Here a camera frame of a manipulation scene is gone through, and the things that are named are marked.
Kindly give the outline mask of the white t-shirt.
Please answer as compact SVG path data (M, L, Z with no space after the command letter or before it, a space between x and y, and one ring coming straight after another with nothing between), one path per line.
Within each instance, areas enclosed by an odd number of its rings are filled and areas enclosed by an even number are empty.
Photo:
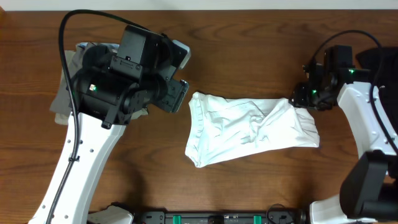
M200 92L189 101L185 155L202 168L290 147L318 147L314 118L288 99L225 99Z

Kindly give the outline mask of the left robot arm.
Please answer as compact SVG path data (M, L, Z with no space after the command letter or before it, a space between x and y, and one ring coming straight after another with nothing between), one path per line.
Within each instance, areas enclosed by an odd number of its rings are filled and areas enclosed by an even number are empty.
M114 203L90 212L111 151L132 117L154 105L180 108L188 83L175 80L190 48L163 34L127 26L118 46L88 44L81 67L67 83L73 94L65 144L32 223L132 223L134 214Z

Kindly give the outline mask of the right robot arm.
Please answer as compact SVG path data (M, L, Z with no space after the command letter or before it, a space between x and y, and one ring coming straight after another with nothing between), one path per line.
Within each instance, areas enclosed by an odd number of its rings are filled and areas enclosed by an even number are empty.
M343 181L340 192L310 204L309 223L375 223L397 220L397 132L371 86L370 70L357 69L352 48L335 45L324 62L303 66L307 82L299 83L289 102L318 111L339 106L356 141L359 160Z

